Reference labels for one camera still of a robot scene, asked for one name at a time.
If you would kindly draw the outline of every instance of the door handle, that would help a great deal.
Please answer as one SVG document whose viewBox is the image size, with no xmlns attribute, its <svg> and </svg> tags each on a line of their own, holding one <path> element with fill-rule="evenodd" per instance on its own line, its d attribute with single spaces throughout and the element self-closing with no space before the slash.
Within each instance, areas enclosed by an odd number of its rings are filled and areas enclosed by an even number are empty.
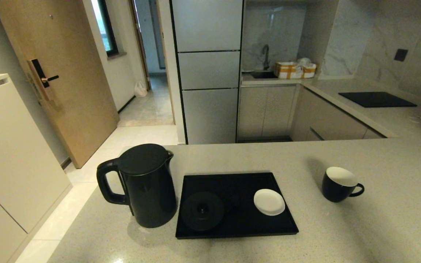
<svg viewBox="0 0 421 263">
<path fill-rule="evenodd" d="M 59 78 L 59 77 L 60 77 L 60 76 L 56 75 L 56 76 L 53 76 L 53 77 L 50 77 L 50 78 L 41 78 L 40 80 L 42 80 L 42 82 L 43 82 L 43 83 L 46 83 L 46 82 L 49 82 L 49 81 L 55 80 L 55 79 L 57 79 L 57 78 Z"/>
<path fill-rule="evenodd" d="M 35 81 L 37 82 L 38 87 L 40 87 L 40 93 L 43 94 L 45 100 L 54 100 L 55 95 L 53 94 L 52 88 L 48 82 L 50 80 L 59 78 L 59 76 L 56 75 L 50 78 L 46 78 L 45 73 L 43 73 L 42 66 L 40 66 L 40 63 L 36 58 L 33 60 L 28 60 L 28 63 L 32 73 L 38 76 L 38 78 L 35 78 Z"/>
</svg>

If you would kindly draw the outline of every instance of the black kettle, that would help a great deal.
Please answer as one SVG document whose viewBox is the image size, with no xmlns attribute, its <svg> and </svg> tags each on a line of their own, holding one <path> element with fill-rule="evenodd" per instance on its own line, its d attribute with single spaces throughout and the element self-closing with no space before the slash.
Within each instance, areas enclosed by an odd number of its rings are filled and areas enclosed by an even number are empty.
<svg viewBox="0 0 421 263">
<path fill-rule="evenodd" d="M 171 151 L 157 144 L 130 148 L 120 157 L 97 167 L 97 181 L 102 195 L 110 203 L 129 205 L 132 215 L 144 228 L 167 223 L 177 211 L 177 198 L 170 174 Z M 124 195 L 111 191 L 106 174 L 116 171 Z"/>
</svg>

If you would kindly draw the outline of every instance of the refrigerator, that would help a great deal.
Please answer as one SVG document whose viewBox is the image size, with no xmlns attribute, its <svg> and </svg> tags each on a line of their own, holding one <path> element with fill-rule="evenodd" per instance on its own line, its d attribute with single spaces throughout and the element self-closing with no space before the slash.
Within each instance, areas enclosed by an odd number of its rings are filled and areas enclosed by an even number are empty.
<svg viewBox="0 0 421 263">
<path fill-rule="evenodd" d="M 171 4 L 187 143 L 235 143 L 243 0 Z"/>
</svg>

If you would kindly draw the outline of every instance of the small white dish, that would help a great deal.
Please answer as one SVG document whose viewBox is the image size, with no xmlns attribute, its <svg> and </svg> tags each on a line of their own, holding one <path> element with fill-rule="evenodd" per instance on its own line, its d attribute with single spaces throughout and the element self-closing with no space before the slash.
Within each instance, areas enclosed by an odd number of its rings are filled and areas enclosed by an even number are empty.
<svg viewBox="0 0 421 263">
<path fill-rule="evenodd" d="M 260 189 L 254 194 L 254 205 L 268 216 L 276 216 L 285 211 L 284 198 L 274 190 Z"/>
</svg>

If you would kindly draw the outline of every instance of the induction cooktop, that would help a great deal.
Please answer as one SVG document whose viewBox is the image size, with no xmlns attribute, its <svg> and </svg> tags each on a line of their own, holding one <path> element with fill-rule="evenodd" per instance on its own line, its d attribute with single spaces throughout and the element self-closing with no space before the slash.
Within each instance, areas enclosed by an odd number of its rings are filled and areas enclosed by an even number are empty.
<svg viewBox="0 0 421 263">
<path fill-rule="evenodd" d="M 342 92 L 339 95 L 352 100 L 365 108 L 416 107 L 414 103 L 387 92 Z"/>
<path fill-rule="evenodd" d="M 196 239 L 298 233 L 286 203 L 285 210 L 276 216 L 265 215 L 256 208 L 254 194 L 262 188 L 282 195 L 269 172 L 186 175 L 175 236 Z"/>
</svg>

